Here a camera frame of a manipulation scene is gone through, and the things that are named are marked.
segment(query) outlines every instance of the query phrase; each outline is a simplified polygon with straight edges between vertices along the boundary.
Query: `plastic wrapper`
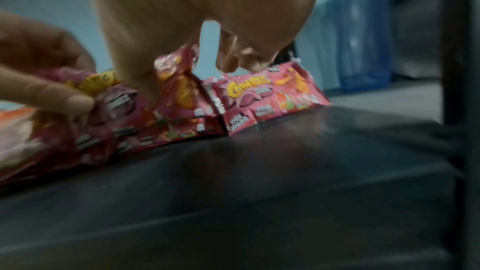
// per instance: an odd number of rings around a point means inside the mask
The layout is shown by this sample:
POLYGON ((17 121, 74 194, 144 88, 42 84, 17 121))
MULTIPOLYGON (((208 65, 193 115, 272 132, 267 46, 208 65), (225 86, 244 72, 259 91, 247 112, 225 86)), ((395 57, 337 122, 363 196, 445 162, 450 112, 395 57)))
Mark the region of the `plastic wrapper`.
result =
POLYGON ((113 71, 43 71, 39 76, 93 96, 95 108, 75 119, 27 107, 0 111, 0 185, 78 165, 102 165, 112 156, 186 139, 224 134, 217 107, 192 74, 197 56, 194 49, 182 48, 155 62, 164 98, 154 110, 113 71))
POLYGON ((256 74, 212 77, 205 85, 211 86, 221 102, 218 110, 224 112, 229 134, 258 122, 330 104, 312 76, 296 60, 256 74))

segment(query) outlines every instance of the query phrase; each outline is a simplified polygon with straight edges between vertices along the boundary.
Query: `plastic container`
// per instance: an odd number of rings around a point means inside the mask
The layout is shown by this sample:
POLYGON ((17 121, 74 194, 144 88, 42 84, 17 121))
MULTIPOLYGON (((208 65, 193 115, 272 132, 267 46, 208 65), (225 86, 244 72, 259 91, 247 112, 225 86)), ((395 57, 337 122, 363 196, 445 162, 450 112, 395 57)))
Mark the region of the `plastic container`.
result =
POLYGON ((391 0, 329 0, 336 65, 345 91, 389 85, 394 67, 391 0))

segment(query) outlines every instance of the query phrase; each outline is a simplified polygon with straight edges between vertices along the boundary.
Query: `transparent blue container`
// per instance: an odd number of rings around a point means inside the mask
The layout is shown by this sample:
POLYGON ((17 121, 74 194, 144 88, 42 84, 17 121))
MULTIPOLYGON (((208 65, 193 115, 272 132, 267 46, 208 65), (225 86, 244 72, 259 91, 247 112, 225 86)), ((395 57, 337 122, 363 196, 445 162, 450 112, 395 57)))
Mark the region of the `transparent blue container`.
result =
POLYGON ((344 91, 390 84, 394 67, 391 0, 329 0, 337 43, 337 70, 344 91))

